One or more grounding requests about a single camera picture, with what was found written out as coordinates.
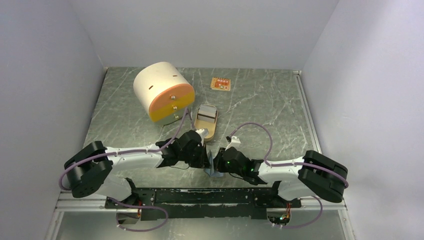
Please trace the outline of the gold oval tray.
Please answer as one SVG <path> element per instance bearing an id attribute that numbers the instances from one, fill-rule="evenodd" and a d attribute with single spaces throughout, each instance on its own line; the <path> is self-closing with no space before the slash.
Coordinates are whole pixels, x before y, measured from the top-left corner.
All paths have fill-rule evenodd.
<path id="1" fill-rule="evenodd" d="M 208 140 L 205 141 L 205 142 L 209 142 L 213 139 L 213 137 L 215 135 L 217 120 L 218 120 L 218 110 L 217 110 L 216 121 L 214 123 L 198 120 L 197 119 L 197 112 L 195 114 L 194 126 L 195 126 L 196 129 L 208 129 L 208 131 L 209 131 Z"/>

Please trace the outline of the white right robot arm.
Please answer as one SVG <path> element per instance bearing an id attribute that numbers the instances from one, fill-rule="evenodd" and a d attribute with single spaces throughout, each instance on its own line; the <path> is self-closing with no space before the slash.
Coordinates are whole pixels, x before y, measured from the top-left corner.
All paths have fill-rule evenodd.
<path id="1" fill-rule="evenodd" d="M 276 185 L 269 197 L 275 207 L 309 196 L 340 203 L 349 185 L 348 169 L 315 150 L 295 159 L 265 162 L 250 159 L 234 147 L 221 148 L 213 159 L 213 168 L 235 174 L 253 186 Z"/>

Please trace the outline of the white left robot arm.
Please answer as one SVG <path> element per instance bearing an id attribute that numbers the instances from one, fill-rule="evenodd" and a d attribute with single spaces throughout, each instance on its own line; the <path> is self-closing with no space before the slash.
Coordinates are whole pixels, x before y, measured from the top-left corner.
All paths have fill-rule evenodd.
<path id="1" fill-rule="evenodd" d="M 189 130 L 181 137 L 158 141 L 141 148 L 106 147 L 94 141 L 64 164 L 63 178 L 69 186 L 59 186 L 71 191 L 74 198 L 92 194 L 118 200 L 124 207 L 132 208 L 139 200 L 135 184 L 129 178 L 120 178 L 117 172 L 138 168 L 164 168 L 184 162 L 191 168 L 210 167 L 205 146 L 208 130 Z"/>

